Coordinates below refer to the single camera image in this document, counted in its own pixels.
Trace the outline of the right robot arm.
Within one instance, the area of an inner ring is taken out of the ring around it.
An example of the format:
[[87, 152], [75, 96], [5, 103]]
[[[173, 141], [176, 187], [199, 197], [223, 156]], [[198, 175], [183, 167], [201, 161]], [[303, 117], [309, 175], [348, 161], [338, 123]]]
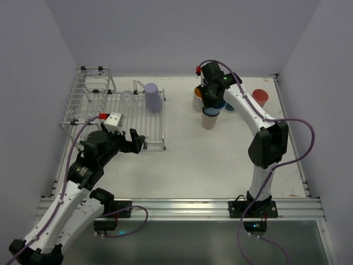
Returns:
[[248, 147], [254, 166], [252, 183], [243, 200], [229, 201], [230, 218], [276, 218], [278, 213], [271, 194], [273, 168], [287, 152], [287, 123], [268, 115], [234, 72], [225, 74], [221, 70], [220, 62], [206, 60], [196, 68], [196, 74], [201, 78], [199, 89], [204, 108], [209, 110], [222, 103], [229, 104], [253, 135]]

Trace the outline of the purple plastic cup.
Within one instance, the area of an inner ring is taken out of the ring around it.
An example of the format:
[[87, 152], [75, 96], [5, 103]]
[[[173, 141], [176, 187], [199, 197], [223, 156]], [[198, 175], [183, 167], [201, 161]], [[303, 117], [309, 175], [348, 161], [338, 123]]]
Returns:
[[145, 106], [150, 112], [158, 112], [161, 109], [162, 100], [155, 83], [145, 85]]

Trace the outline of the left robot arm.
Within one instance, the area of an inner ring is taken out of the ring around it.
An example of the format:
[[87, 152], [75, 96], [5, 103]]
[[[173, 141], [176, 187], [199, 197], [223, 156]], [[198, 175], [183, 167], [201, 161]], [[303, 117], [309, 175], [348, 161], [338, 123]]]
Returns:
[[72, 241], [96, 218], [122, 217], [133, 205], [118, 207], [114, 195], [95, 188], [104, 174], [104, 167], [117, 155], [141, 151], [145, 141], [135, 129], [131, 140], [117, 126], [101, 124], [81, 144], [74, 163], [66, 167], [62, 188], [30, 233], [14, 240], [9, 247], [13, 260], [20, 264], [61, 264], [63, 253]]

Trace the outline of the pink plastic cup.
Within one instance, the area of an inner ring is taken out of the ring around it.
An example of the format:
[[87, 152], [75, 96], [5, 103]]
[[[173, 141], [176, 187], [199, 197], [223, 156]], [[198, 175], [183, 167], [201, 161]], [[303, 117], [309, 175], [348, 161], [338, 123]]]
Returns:
[[263, 108], [269, 99], [268, 93], [263, 89], [255, 89], [252, 92], [254, 100]]

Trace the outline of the dark blue ceramic mug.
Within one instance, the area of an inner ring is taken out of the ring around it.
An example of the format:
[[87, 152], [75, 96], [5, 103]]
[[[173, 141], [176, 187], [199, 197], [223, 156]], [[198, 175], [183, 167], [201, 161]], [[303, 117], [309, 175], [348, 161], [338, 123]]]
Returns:
[[229, 103], [226, 103], [225, 109], [230, 112], [234, 111], [234, 108]]

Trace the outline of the beige plastic cup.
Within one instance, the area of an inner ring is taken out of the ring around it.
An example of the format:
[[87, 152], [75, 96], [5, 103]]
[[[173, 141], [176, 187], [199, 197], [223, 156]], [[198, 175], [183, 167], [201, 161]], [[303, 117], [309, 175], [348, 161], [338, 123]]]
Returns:
[[206, 130], [211, 130], [214, 127], [218, 119], [218, 116], [219, 114], [209, 116], [209, 115], [206, 115], [204, 112], [202, 112], [202, 118], [201, 118], [202, 127]]

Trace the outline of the blue plastic cup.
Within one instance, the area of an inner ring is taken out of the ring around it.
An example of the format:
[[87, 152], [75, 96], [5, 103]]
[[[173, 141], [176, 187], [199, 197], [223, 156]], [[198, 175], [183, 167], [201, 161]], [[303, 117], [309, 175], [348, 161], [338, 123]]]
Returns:
[[222, 104], [214, 106], [214, 107], [209, 107], [209, 108], [203, 107], [202, 112], [207, 116], [213, 117], [213, 116], [219, 115], [219, 113], [223, 109], [223, 107], [224, 107], [224, 105], [222, 105]]

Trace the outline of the floral white mug orange inside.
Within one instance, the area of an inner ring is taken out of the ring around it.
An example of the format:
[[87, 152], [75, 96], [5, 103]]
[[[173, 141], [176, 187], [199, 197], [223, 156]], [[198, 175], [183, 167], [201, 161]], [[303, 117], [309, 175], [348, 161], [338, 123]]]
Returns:
[[203, 106], [204, 105], [202, 102], [200, 89], [199, 89], [199, 87], [196, 87], [194, 89], [194, 94], [193, 94], [193, 99], [192, 99], [192, 108], [193, 108], [193, 110], [195, 110], [197, 112], [202, 112]]

